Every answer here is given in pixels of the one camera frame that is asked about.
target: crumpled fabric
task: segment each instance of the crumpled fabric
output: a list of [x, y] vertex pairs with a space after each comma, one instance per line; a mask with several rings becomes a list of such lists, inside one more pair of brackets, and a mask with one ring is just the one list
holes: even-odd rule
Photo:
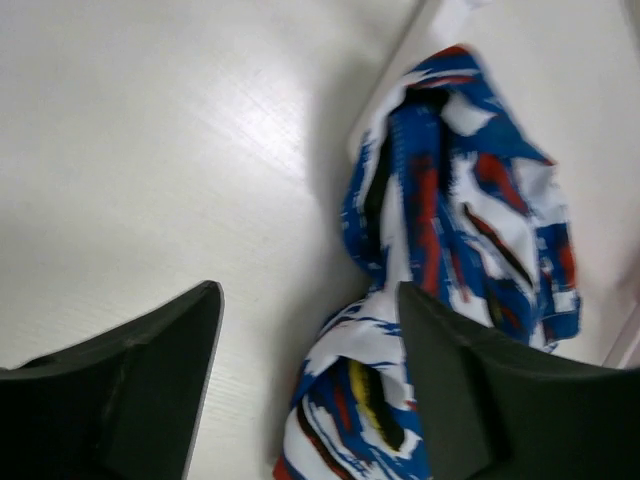
[[372, 285], [327, 320], [304, 360], [274, 478], [430, 478], [396, 318], [400, 281], [536, 348], [578, 333], [553, 172], [465, 48], [400, 79], [364, 136], [342, 211], [345, 246]]

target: black plastic piece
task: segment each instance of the black plastic piece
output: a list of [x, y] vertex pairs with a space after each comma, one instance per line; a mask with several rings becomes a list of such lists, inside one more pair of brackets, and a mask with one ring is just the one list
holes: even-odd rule
[[86, 342], [0, 371], [6, 478], [183, 478], [222, 306], [220, 286], [204, 282]]
[[640, 370], [529, 348], [413, 284], [398, 309], [434, 478], [638, 476]]

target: fabric fold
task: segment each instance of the fabric fold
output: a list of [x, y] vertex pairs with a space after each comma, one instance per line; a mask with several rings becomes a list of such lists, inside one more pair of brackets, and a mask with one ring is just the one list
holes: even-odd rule
[[277, 480], [430, 477], [400, 281], [536, 348], [578, 333], [554, 163], [522, 137], [472, 55], [455, 46], [430, 57], [389, 99], [400, 103], [372, 117], [341, 214], [372, 285], [327, 320], [304, 360]]

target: patterned cloth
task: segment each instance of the patterned cloth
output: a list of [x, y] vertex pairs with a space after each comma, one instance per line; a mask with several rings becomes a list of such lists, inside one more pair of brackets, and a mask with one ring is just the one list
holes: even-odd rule
[[553, 165], [464, 48], [399, 81], [365, 135], [342, 212], [347, 250], [373, 284], [328, 319], [304, 361], [276, 479], [430, 477], [396, 319], [400, 281], [539, 348], [578, 333]]

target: red stripe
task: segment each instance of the red stripe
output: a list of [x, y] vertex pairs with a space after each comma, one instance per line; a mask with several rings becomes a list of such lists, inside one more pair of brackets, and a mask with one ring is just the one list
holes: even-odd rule
[[344, 425], [345, 430], [348, 432], [351, 431], [351, 418], [349, 418], [349, 412], [347, 411], [347, 403], [344, 399], [344, 393], [339, 385], [336, 385], [333, 389], [333, 399], [336, 402], [336, 406], [338, 407], [338, 412], [340, 414], [340, 420], [342, 420], [342, 424]]
[[284, 463], [284, 455], [280, 455], [276, 466], [273, 467], [273, 478], [275, 480], [293, 480], [289, 470], [287, 470], [287, 465]]
[[544, 336], [547, 342], [553, 342], [557, 338], [556, 332], [549, 325], [544, 325]]
[[509, 320], [509, 323], [513, 328], [516, 330], [524, 330], [522, 328], [522, 323], [520, 323], [520, 319], [511, 311], [510, 308], [501, 305], [500, 310], [502, 311], [502, 316]]
[[458, 255], [451, 255], [451, 261], [453, 263], [453, 271], [456, 274], [456, 280], [460, 286], [460, 292], [462, 293], [462, 299], [464, 303], [469, 303], [469, 290], [462, 274], [462, 265], [460, 264], [460, 257]]
[[460, 55], [469, 55], [469, 50], [463, 45], [453, 45], [452, 47], [440, 50], [438, 53], [434, 53], [429, 58], [442, 58], [442, 57], [457, 57]]
[[438, 200], [438, 171], [428, 156], [416, 159], [418, 166], [418, 195], [420, 207], [417, 221], [418, 245], [425, 249], [422, 289], [431, 295], [438, 294], [440, 270], [440, 243], [433, 224]]
[[304, 411], [302, 409], [302, 405], [298, 406], [297, 414], [298, 414], [297, 417], [298, 417], [298, 424], [300, 425], [300, 429], [304, 432], [305, 436], [313, 444], [316, 451], [322, 457], [322, 460], [324, 460], [324, 463], [327, 465], [327, 467], [329, 467], [329, 469], [333, 473], [335, 473], [338, 476], [338, 478], [342, 480], [355, 480], [353, 475], [351, 475], [346, 468], [340, 465], [338, 461], [335, 458], [333, 458], [333, 455], [331, 455], [331, 452], [329, 451], [327, 446], [322, 442], [317, 432], [313, 429], [313, 427], [309, 423], [309, 420], [307, 419], [307, 416], [304, 414]]
[[476, 162], [475, 172], [481, 182], [495, 184], [510, 207], [524, 215], [529, 213], [527, 204], [513, 188], [507, 169], [498, 157], [489, 153], [481, 153]]
[[450, 77], [441, 77], [433, 79], [429, 82], [418, 82], [409, 85], [407, 88], [421, 89], [421, 88], [434, 88], [441, 87], [443, 85], [462, 85], [464, 83], [473, 82], [474, 78], [466, 75], [456, 75]]
[[564, 245], [560, 248], [560, 264], [564, 270], [564, 274], [567, 277], [567, 286], [569, 288], [575, 288], [576, 286], [576, 264], [573, 258], [573, 252], [569, 245]]

